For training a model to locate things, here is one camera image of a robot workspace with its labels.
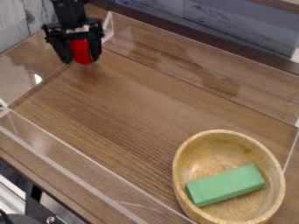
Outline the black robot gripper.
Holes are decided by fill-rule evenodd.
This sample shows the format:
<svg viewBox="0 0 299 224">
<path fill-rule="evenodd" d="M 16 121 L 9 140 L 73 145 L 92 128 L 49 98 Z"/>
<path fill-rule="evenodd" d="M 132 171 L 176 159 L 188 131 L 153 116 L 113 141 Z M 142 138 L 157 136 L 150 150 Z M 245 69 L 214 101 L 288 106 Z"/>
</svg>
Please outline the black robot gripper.
<svg viewBox="0 0 299 224">
<path fill-rule="evenodd" d="M 77 39 L 88 40 L 88 53 L 94 62 L 101 54 L 101 39 L 104 30 L 101 19 L 88 17 L 84 4 L 89 0 L 50 0 L 57 21 L 44 24 L 41 29 L 45 41 L 50 44 L 62 63 L 73 60 L 69 42 Z"/>
</svg>

